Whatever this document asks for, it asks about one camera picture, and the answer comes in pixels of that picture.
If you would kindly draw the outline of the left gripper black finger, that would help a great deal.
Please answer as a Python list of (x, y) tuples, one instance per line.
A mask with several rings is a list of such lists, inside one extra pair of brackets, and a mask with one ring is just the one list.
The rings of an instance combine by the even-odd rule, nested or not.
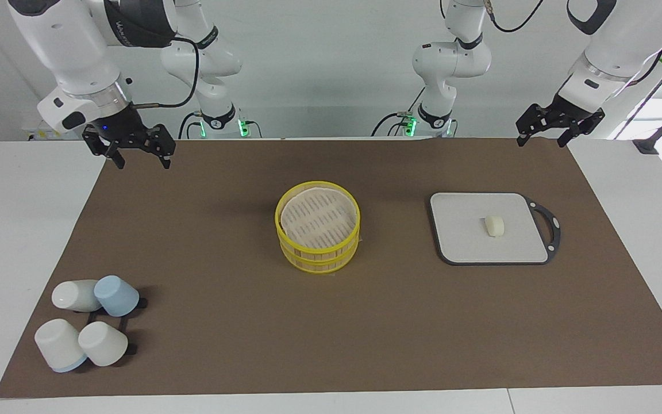
[(568, 121), (564, 131), (557, 139), (557, 144), (560, 148), (563, 148), (566, 147), (567, 144), (573, 139), (578, 138), (581, 135), (591, 134), (591, 132), (601, 123), (604, 117), (604, 111), (596, 111), (596, 113), (592, 114), (585, 120)]
[(515, 122), (518, 131), (517, 144), (519, 147), (525, 146), (535, 134), (542, 133), (548, 129), (546, 115), (548, 108), (533, 103), (525, 110), (523, 115)]

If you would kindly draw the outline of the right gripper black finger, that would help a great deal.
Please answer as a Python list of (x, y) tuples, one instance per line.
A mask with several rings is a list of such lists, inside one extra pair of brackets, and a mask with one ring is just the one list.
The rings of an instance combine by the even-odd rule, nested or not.
[(108, 145), (105, 144), (96, 128), (85, 128), (82, 132), (82, 139), (93, 155), (111, 160), (119, 170), (125, 167), (126, 161), (119, 152), (117, 141), (109, 141)]
[(174, 155), (176, 142), (165, 125), (156, 125), (147, 129), (147, 152), (158, 157), (163, 168), (171, 167), (171, 157)]

